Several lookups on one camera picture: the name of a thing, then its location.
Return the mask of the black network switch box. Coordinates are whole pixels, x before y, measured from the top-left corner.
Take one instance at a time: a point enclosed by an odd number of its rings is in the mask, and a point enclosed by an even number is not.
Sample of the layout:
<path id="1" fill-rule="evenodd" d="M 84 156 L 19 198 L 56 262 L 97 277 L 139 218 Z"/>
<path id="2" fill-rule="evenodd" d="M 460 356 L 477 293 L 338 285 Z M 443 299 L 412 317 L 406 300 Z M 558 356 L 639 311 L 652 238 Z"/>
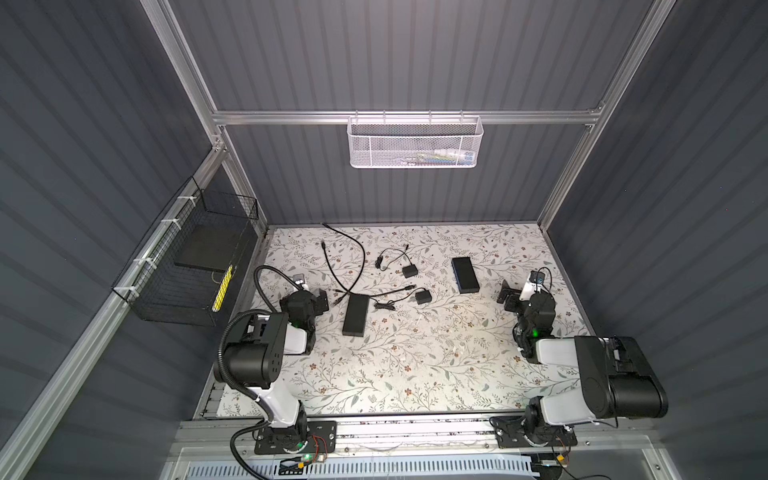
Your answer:
<path id="1" fill-rule="evenodd" d="M 451 259 L 451 265 L 459 293 L 478 293 L 480 285 L 471 259 L 467 256 L 455 257 Z"/>

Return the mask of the black power adapter with cable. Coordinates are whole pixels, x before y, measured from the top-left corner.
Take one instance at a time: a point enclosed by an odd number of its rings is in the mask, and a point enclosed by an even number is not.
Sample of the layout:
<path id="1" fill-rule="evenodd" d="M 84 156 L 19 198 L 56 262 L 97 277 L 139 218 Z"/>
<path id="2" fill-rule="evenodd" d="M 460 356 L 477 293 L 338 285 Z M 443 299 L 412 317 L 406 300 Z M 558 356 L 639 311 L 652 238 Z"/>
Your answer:
<path id="1" fill-rule="evenodd" d="M 423 288 L 423 287 L 414 288 L 410 290 L 409 293 L 403 296 L 402 298 L 391 299 L 384 302 L 379 302 L 379 301 L 375 302 L 374 309 L 395 311 L 397 305 L 408 300 L 415 301 L 417 305 L 424 305 L 432 301 L 432 294 L 426 288 Z"/>

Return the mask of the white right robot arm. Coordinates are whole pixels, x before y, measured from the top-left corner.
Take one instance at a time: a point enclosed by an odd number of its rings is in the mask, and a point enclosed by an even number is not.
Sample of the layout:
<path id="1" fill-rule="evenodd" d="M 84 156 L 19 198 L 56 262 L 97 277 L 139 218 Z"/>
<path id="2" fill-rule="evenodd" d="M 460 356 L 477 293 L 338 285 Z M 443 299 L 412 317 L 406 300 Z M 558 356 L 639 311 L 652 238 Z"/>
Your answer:
<path id="1" fill-rule="evenodd" d="M 599 424 L 612 418 L 662 418 L 669 400 L 661 381 L 638 342 L 632 337 L 556 337 L 553 326 L 556 301 L 534 271 L 524 287 L 501 284 L 497 302 L 516 315 L 512 334 L 521 357 L 534 365 L 569 367 L 579 376 L 579 386 L 558 394 L 533 397 L 512 425 L 491 423 L 501 439 L 524 440 L 534 447 L 557 443 L 574 446 L 573 428 Z"/>

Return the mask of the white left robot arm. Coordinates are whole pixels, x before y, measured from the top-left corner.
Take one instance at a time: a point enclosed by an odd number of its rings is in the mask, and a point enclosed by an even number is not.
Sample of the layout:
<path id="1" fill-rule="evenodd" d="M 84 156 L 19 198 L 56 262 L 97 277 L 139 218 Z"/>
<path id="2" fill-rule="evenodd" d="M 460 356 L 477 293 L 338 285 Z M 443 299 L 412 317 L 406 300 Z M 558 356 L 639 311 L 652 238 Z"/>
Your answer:
<path id="1" fill-rule="evenodd" d="M 261 286 L 261 274 L 269 271 L 288 282 L 293 291 L 273 304 Z M 264 414 L 253 434 L 300 448 L 309 438 L 307 414 L 302 402 L 280 379 L 286 356 L 310 354 L 316 343 L 316 319 L 329 310 L 327 292 L 312 292 L 301 275 L 290 277 L 276 267 L 260 265 L 253 281 L 263 309 L 236 314 L 219 340 L 215 379 L 256 402 Z"/>

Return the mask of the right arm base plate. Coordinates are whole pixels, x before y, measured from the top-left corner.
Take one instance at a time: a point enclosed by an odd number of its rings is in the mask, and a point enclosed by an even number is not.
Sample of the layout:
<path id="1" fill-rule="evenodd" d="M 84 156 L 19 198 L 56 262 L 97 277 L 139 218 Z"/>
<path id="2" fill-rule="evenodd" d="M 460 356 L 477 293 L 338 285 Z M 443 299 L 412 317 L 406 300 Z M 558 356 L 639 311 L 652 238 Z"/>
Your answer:
<path id="1" fill-rule="evenodd" d="M 575 432 L 565 426 L 534 424 L 525 416 L 493 416 L 489 419 L 500 448 L 565 447 L 578 444 Z"/>

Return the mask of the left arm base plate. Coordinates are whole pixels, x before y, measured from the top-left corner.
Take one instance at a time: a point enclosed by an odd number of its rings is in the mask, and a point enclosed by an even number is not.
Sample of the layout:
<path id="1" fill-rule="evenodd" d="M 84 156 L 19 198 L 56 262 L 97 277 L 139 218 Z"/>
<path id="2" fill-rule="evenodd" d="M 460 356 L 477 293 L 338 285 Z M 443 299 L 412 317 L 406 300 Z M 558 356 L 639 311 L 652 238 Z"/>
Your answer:
<path id="1" fill-rule="evenodd" d="M 253 434 L 256 455 L 281 455 L 335 451 L 338 424 L 335 421 L 299 422 L 287 428 L 266 427 Z"/>

